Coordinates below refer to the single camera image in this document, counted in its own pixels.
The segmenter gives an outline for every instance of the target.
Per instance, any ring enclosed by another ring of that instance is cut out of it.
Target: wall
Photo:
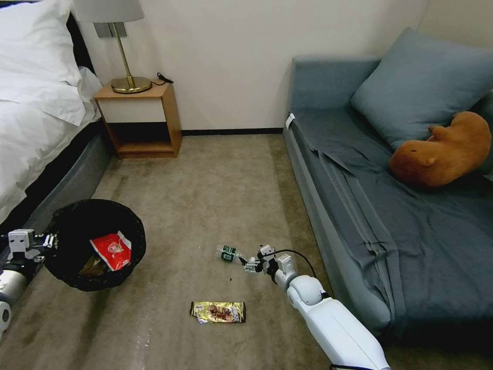
[[[175,80],[182,128],[281,127],[291,58],[383,53],[426,0],[141,0],[123,41],[135,76]],[[124,76],[115,40],[80,24],[103,82]]]
[[[419,31],[461,44],[493,48],[493,1],[431,0]]]

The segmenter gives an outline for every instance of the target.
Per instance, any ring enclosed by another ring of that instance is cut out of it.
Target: brass lamp base
[[[132,78],[120,78],[111,81],[111,87],[114,92],[119,92],[120,94],[135,94],[141,93],[143,91],[149,90],[153,86],[150,79],[145,77],[132,77]]]

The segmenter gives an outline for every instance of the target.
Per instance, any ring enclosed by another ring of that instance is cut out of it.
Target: white pillow
[[[80,125],[85,110],[66,26],[70,7],[70,0],[44,0],[0,9],[0,99]]]

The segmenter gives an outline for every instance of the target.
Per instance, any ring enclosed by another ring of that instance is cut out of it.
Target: gray sofa
[[[392,150],[350,106],[378,63],[292,65],[284,138],[334,295],[376,335],[491,330],[493,182],[420,191],[392,176]],[[492,101],[475,106],[490,125]]]

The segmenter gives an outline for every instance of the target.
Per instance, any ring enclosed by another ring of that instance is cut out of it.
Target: stuffed animal
[[[429,131],[427,141],[406,141],[390,158],[390,169],[403,183],[439,187],[476,169],[488,156],[491,132],[476,113],[457,113],[449,127],[430,126]]]

